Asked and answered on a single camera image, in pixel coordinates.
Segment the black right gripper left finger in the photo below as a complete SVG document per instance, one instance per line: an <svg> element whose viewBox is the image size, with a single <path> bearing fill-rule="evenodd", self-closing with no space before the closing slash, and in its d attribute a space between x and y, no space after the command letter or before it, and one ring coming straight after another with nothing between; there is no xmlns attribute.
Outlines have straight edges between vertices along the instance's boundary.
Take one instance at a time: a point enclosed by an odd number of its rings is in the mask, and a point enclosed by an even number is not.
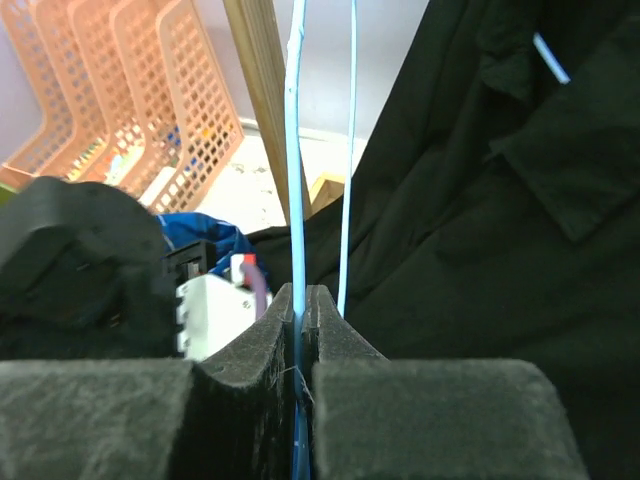
<svg viewBox="0 0 640 480"><path fill-rule="evenodd" d="M5 479L286 479L291 289L204 362L1 366Z"/></svg>

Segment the blue plaid shirt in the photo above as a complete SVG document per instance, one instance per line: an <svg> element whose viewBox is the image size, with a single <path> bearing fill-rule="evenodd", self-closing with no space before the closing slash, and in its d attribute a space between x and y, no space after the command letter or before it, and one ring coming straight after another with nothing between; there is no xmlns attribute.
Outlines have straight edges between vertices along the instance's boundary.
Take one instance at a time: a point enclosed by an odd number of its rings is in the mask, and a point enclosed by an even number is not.
<svg viewBox="0 0 640 480"><path fill-rule="evenodd" d="M235 254L255 254L255 248L240 229L204 213L181 212L156 215L165 242L165 252L205 241L215 247L215 261L209 272L222 276Z"/></svg>

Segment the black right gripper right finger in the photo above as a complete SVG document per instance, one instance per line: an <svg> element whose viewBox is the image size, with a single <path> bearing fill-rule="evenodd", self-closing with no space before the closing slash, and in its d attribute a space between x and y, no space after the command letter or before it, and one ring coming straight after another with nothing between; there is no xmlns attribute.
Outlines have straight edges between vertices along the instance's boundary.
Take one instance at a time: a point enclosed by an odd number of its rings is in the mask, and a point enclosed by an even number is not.
<svg viewBox="0 0 640 480"><path fill-rule="evenodd" d="M307 290L313 458L320 479L584 479L551 382L513 359L383 357Z"/></svg>

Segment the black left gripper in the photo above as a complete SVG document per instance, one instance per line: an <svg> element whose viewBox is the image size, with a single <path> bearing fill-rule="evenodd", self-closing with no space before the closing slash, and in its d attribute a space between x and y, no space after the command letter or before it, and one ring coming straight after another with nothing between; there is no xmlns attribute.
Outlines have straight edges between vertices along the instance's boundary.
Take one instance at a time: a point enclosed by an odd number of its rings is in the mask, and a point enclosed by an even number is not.
<svg viewBox="0 0 640 480"><path fill-rule="evenodd" d="M204 240L101 183L40 177L1 207L4 358L181 356L180 284L215 263Z"/></svg>

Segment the light blue wire hanger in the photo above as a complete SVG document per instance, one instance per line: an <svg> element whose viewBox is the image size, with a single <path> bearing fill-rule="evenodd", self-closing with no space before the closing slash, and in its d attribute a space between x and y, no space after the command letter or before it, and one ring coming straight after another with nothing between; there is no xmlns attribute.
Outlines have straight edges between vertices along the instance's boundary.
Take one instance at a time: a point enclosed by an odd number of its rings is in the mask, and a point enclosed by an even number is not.
<svg viewBox="0 0 640 480"><path fill-rule="evenodd" d="M303 317L306 308L306 257L304 238L304 201L302 180L302 161L299 142L299 78L306 3L295 1L285 64L284 83L284 120L285 147L287 162L287 181L289 191L289 225L291 233L292 260L292 302L293 302L293 365L295 392L294 421L294 458L292 477L309 479L311 477L310 440L306 412L306 381L303 374ZM344 187L344 205L340 243L338 311L343 313L346 305L348 278L348 246L351 206L351 182L353 172L354 136L357 105L357 3L351 3L351 72L350 104L348 127L348 150L346 164L346 182Z"/></svg>

